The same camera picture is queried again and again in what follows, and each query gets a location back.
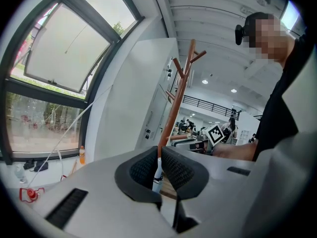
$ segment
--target white cable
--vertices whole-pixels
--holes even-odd
[[[63,166],[63,161],[61,160],[61,154],[60,154],[60,151],[59,151],[59,150],[57,150],[57,153],[58,153],[59,160],[60,160],[60,163],[61,163],[61,177],[60,177],[60,179],[63,179],[63,176],[64,176],[64,166]]]
[[[50,156],[52,155],[53,151],[56,149],[56,147],[59,145],[59,143],[62,141],[62,139],[65,137],[65,135],[68,133],[68,131],[70,130],[70,128],[80,119],[80,117],[106,92],[108,91],[113,85],[111,85],[110,87],[108,87],[103,93],[101,93],[83,112],[81,112],[79,114],[78,117],[76,117],[76,119],[73,121],[73,123],[70,125],[70,127],[68,127],[67,131],[65,131],[65,133],[63,134],[63,136],[60,138],[60,140],[57,142],[56,146],[53,148],[53,150],[51,151],[51,153],[48,155],[48,157],[46,158],[46,160],[44,161],[44,163],[41,165],[41,167],[39,168],[39,170],[36,172],[36,174],[34,175],[33,179],[30,181],[30,183],[28,184],[28,188],[30,187],[31,183],[34,181],[35,177],[38,175],[39,171],[41,171],[42,167],[44,166],[44,164],[48,161],[48,159],[50,158]]]
[[[44,121],[44,124],[46,123],[46,121],[51,117],[51,115],[53,114],[53,112],[51,112],[51,114],[49,115],[49,117],[46,118],[46,120]]]

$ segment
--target red object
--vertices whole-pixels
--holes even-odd
[[[41,191],[44,193],[44,188],[39,188],[38,190],[20,188],[19,198],[22,202],[33,203],[39,198]]]
[[[37,198],[37,194],[35,193],[35,191],[31,188],[29,188],[26,193],[28,194],[29,198],[32,200],[35,200]]]

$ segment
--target window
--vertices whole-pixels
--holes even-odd
[[[281,19],[282,23],[288,30],[292,30],[295,25],[297,19],[299,17],[299,12],[296,7],[292,4],[291,1],[288,1],[287,8],[283,14]]]
[[[122,35],[135,21],[123,0],[86,0],[117,34]]]
[[[24,18],[0,68],[0,147],[7,164],[53,150],[94,100],[107,65],[141,20],[132,0],[43,0]],[[89,115],[60,142],[63,157],[85,145]]]
[[[25,74],[79,93],[109,42],[60,4],[37,34]]]
[[[6,94],[6,128],[13,152],[51,152],[81,109]],[[81,119],[60,142],[58,150],[77,149]]]

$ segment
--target ceiling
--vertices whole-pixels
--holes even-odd
[[[280,18],[287,0],[271,0],[267,6],[257,0],[158,0],[158,3],[169,36],[177,38],[182,65],[191,39],[196,40],[198,52],[207,51],[192,65],[191,87],[226,95],[231,95],[231,89],[235,88],[237,100],[248,99],[249,103],[265,106],[282,68],[236,45],[234,30],[237,24],[244,25],[245,18],[253,12],[272,13]],[[202,84],[204,79],[209,82],[207,85]]]

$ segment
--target window frame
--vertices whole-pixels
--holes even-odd
[[[95,11],[95,9],[86,0],[42,0],[25,17],[20,26],[17,28],[8,46],[6,47],[2,61],[0,63],[0,107],[2,107],[0,108],[0,124],[3,124],[3,126],[1,126],[0,128],[0,149],[2,153],[2,159],[7,165],[12,165],[12,163],[15,161],[26,161],[28,159],[44,160],[49,153],[22,153],[12,151],[6,128],[6,93],[11,92],[46,102],[85,109],[95,99],[102,78],[117,51],[119,50],[123,42],[128,38],[130,33],[133,32],[138,24],[144,19],[144,17],[142,17],[138,12],[132,0],[123,1],[134,16],[135,21],[132,23],[132,25],[130,25],[129,31],[122,37],[120,37],[116,33],[116,31],[107,23],[107,21],[100,14],[98,14],[98,12]],[[43,11],[49,9],[55,3],[63,3],[68,6],[74,13],[76,13],[84,21],[88,22],[92,28],[94,28],[109,42],[108,48],[103,52],[103,54],[101,54],[100,64],[98,65],[96,72],[92,78],[90,87],[86,92],[85,99],[61,94],[59,92],[48,90],[10,77],[10,70],[13,67],[15,56],[19,51],[19,48],[21,47],[23,41],[33,29],[33,27],[35,27],[37,20],[43,17]],[[53,13],[54,11],[48,16],[42,26],[44,26],[45,23],[48,22],[50,16]],[[90,110],[85,112],[81,118],[78,149],[61,151],[62,158],[69,158],[79,155],[79,146],[85,145],[89,116]],[[58,159],[57,153],[53,153],[50,156],[50,160],[54,159]]]

